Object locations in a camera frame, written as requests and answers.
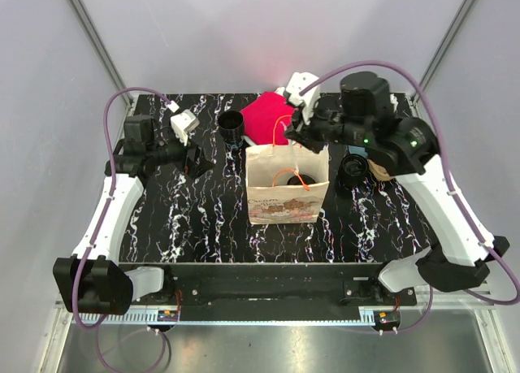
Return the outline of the paper takeout bag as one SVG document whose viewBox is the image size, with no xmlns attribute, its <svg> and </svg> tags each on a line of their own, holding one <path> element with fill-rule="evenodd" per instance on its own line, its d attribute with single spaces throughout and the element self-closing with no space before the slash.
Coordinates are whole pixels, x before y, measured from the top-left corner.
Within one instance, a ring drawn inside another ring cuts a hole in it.
<svg viewBox="0 0 520 373">
<path fill-rule="evenodd" d="M 245 150 L 245 189 L 253 225 L 314 223 L 329 187 L 329 152 L 318 154 L 295 141 L 253 145 Z M 293 175 L 311 176 L 311 185 L 286 185 Z"/>
</svg>

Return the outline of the black coffee cup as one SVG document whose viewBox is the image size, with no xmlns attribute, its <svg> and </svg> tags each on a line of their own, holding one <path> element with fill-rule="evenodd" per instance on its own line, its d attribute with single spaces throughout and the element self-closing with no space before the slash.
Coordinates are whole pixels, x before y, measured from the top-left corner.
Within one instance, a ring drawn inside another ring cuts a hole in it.
<svg viewBox="0 0 520 373">
<path fill-rule="evenodd" d="M 239 111 L 222 112 L 217 120 L 219 134 L 230 149 L 238 149 L 243 145 L 245 134 L 244 117 Z"/>
</svg>

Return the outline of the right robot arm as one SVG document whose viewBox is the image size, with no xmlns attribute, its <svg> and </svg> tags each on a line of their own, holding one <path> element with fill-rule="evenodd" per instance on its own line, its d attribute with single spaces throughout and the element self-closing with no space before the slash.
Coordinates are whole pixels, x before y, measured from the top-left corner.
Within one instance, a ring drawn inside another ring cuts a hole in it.
<svg viewBox="0 0 520 373">
<path fill-rule="evenodd" d="M 296 72 L 284 96 L 295 111 L 285 136 L 319 153 L 326 144 L 359 146 L 414 199 L 437 243 L 407 258 L 386 263 L 369 284 L 373 302 L 387 305 L 398 292 L 428 284 L 444 292 L 471 293 L 489 276 L 488 261 L 509 242 L 485 227 L 483 241 L 471 229 L 479 221 L 453 176 L 444 173 L 440 142 L 418 117 L 400 117 L 389 83 L 373 72 L 355 72 L 340 82 L 340 102 L 319 96 L 317 76 Z"/>
</svg>

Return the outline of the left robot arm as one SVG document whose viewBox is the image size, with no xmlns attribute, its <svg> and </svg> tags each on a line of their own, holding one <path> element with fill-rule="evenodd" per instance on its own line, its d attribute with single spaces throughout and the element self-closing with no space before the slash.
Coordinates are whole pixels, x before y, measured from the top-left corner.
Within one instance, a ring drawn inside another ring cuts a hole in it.
<svg viewBox="0 0 520 373">
<path fill-rule="evenodd" d="M 161 267 L 124 271 L 119 251 L 135 205 L 159 167 L 173 164 L 196 179 L 213 164 L 189 140 L 197 117 L 185 110 L 171 118 L 162 138 L 154 119 L 125 119 L 120 139 L 106 163 L 102 195 L 84 237 L 68 258 L 57 258 L 53 276 L 67 309 L 73 314 L 125 314 L 132 302 L 148 295 L 159 305 L 175 296 L 175 285 Z"/>
</svg>

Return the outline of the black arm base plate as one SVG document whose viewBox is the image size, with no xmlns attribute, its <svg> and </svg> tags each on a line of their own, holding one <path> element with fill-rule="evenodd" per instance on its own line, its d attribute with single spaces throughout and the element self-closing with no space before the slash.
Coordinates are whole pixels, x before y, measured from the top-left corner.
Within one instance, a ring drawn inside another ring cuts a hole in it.
<svg viewBox="0 0 520 373">
<path fill-rule="evenodd" d="M 182 323 L 361 322 L 360 308 L 412 307 L 413 289 L 376 290 L 376 264 L 178 263 L 162 265 L 167 286 L 140 305 L 171 306 L 180 293 Z"/>
</svg>

